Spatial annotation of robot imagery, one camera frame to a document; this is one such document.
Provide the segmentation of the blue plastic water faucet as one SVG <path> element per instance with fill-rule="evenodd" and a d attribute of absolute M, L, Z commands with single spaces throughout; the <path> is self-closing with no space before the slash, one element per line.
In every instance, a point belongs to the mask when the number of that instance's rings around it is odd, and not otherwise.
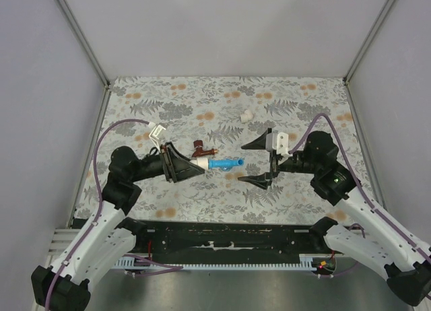
<path fill-rule="evenodd" d="M 220 169 L 223 171 L 229 171 L 232 168 L 243 166 L 244 160 L 243 159 L 237 159 L 237 160 L 209 160 L 208 161 L 208 168 L 209 169 Z"/>

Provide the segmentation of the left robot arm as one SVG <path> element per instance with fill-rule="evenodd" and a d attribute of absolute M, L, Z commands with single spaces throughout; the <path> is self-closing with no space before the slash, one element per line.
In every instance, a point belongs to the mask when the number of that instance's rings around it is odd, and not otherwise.
<path fill-rule="evenodd" d="M 208 168 L 207 158 L 190 160 L 171 142 L 159 154 L 142 159 L 130 147 L 115 149 L 98 208 L 55 261 L 33 271 L 36 303 L 46 310 L 85 310 L 111 267 L 130 250 L 141 252 L 147 247 L 148 235 L 141 231 L 144 224 L 127 216 L 141 194 L 136 183 L 157 176 L 180 182 L 204 174 Z"/>

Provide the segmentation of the brown plastic water faucet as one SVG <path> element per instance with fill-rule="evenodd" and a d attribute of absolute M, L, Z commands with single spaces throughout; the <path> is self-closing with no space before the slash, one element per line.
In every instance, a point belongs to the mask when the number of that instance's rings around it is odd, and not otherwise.
<path fill-rule="evenodd" d="M 218 153 L 217 149 L 204 149 L 203 148 L 203 141 L 202 140 L 196 140 L 193 142 L 193 146 L 194 146 L 194 152 L 191 155 L 192 158 L 200 158 L 200 157 L 204 157 L 204 156 L 214 156 L 215 154 Z"/>

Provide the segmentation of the right aluminium frame post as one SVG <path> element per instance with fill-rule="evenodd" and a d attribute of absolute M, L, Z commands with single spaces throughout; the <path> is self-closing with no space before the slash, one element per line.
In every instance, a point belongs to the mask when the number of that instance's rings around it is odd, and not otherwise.
<path fill-rule="evenodd" d="M 378 36 L 378 33 L 383 28 L 387 18 L 392 12 L 393 8 L 396 6 L 398 0 L 385 0 L 383 6 L 381 7 L 377 17 L 373 21 L 371 28 L 369 29 L 364 41 L 362 42 L 358 52 L 356 53 L 347 73 L 343 77 L 344 85 L 348 86 L 350 81 L 352 80 L 354 74 L 356 73 L 360 63 L 363 58 L 366 56 L 369 48 L 372 46 L 372 43 Z"/>

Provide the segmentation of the white elbow fitting far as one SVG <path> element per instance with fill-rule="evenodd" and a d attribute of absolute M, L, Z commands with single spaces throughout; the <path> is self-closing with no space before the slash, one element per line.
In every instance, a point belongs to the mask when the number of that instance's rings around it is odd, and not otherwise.
<path fill-rule="evenodd" d="M 240 122 L 242 124 L 246 124 L 251 122 L 254 119 L 254 114 L 251 110 L 247 109 L 243 113 L 240 114 Z"/>

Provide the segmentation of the floral patterned table mat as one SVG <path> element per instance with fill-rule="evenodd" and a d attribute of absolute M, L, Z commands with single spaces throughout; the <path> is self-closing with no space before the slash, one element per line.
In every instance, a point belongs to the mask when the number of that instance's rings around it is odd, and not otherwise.
<path fill-rule="evenodd" d="M 251 110 L 254 119 L 240 122 Z M 135 219 L 222 223 L 312 224 L 328 216 L 349 225 L 342 210 L 319 198 L 307 174 L 280 174 L 262 190 L 238 181 L 269 169 L 266 151 L 241 146 L 268 128 L 289 135 L 297 144 L 312 120 L 316 129 L 336 130 L 363 187 L 370 183 L 358 143 L 344 83 L 339 78 L 313 77 L 120 77 L 111 83 L 104 115 L 104 139 L 97 164 L 91 166 L 75 206 L 74 218 L 85 219 L 98 206 L 97 184 L 104 184 L 112 151 L 122 145 L 138 156 L 152 148 L 148 122 L 164 125 L 164 138 L 185 156 L 193 142 L 217 149 L 217 159 L 243 159 L 228 172 L 172 184 L 163 177 L 140 182 L 141 195 L 130 212 Z"/>

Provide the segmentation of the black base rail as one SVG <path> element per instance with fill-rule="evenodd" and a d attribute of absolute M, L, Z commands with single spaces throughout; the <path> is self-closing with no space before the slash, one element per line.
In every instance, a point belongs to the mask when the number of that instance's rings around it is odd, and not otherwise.
<path fill-rule="evenodd" d="M 296 263 L 300 254 L 328 255 L 309 226 L 146 221 L 134 253 L 164 264 Z"/>

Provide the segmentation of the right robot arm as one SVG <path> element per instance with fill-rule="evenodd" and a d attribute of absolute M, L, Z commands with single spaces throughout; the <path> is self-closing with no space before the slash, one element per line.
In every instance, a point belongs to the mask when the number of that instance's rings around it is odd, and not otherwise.
<path fill-rule="evenodd" d="M 288 151 L 288 135 L 268 129 L 245 150 L 269 152 L 270 170 L 241 181 L 268 189 L 281 172 L 312 174 L 315 193 L 353 217 L 367 231 L 369 240 L 352 234 L 335 220 L 324 217 L 310 229 L 310 248 L 328 248 L 373 270 L 403 302 L 418 306 L 430 297 L 430 244 L 403 227 L 375 200 L 366 197 L 360 181 L 337 160 L 339 147 L 324 131 L 311 132 L 304 149 Z"/>

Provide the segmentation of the left aluminium frame post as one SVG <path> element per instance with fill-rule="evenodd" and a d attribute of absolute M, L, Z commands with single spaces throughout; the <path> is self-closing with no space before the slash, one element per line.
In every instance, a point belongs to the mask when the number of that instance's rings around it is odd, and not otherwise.
<path fill-rule="evenodd" d="M 55 3 L 57 4 L 59 10 L 61 11 L 63 17 L 65 18 L 65 21 L 67 22 L 68 26 L 70 27 L 73 35 L 78 41 L 78 44 L 80 45 L 81 49 L 83 50 L 85 56 L 89 60 L 92 69 L 94 70 L 95 74 L 97 75 L 98 79 L 100 80 L 101 84 L 104 86 L 105 89 L 108 89 L 110 86 L 110 80 L 105 72 L 103 70 L 99 60 L 97 59 L 97 56 L 91 47 L 86 35 L 84 34 L 84 31 L 82 30 L 76 16 L 73 13 L 72 8 L 70 7 L 67 0 L 55 0 Z"/>

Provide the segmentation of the green circuit board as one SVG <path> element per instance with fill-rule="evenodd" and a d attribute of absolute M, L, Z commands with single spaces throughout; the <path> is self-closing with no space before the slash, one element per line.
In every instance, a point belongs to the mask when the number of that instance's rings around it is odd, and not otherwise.
<path fill-rule="evenodd" d="M 331 261 L 321 261 L 318 265 L 319 269 L 326 269 L 327 271 L 334 271 L 336 264 Z"/>

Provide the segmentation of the aluminium frame post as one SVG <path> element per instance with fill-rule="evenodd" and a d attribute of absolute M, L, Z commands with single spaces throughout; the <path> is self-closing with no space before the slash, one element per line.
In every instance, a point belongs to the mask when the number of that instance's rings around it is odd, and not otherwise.
<path fill-rule="evenodd" d="M 78 44 L 80 45 L 81 49 L 83 50 L 85 56 L 89 60 L 92 69 L 94 70 L 95 74 L 97 75 L 98 79 L 100 80 L 101 84 L 104 86 L 105 89 L 108 89 L 110 86 L 110 80 L 105 72 L 103 70 L 99 60 L 97 59 L 97 56 L 91 47 L 86 35 L 84 34 L 84 31 L 82 30 L 76 16 L 73 13 L 72 8 L 70 7 L 67 0 L 55 0 L 55 3 L 57 4 L 59 10 L 61 11 L 63 17 L 65 18 L 65 21 L 67 22 L 68 26 L 70 27 L 73 35 L 78 41 Z"/>
<path fill-rule="evenodd" d="M 352 80 L 354 74 L 356 73 L 360 63 L 363 58 L 366 56 L 369 48 L 372 46 L 372 43 L 378 36 L 378 33 L 383 28 L 387 18 L 392 12 L 393 8 L 396 6 L 398 0 L 385 0 L 383 6 L 381 7 L 377 17 L 373 21 L 371 28 L 369 29 L 364 41 L 362 42 L 358 52 L 356 53 L 347 73 L 343 77 L 344 85 L 348 86 L 350 81 Z"/>

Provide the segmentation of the white elbow fitting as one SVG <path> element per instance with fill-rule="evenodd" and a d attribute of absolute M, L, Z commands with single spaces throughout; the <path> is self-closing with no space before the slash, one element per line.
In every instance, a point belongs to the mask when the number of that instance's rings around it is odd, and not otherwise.
<path fill-rule="evenodd" d="M 209 160 L 206 157 L 193 158 L 190 163 L 203 168 L 204 170 L 209 170 Z"/>

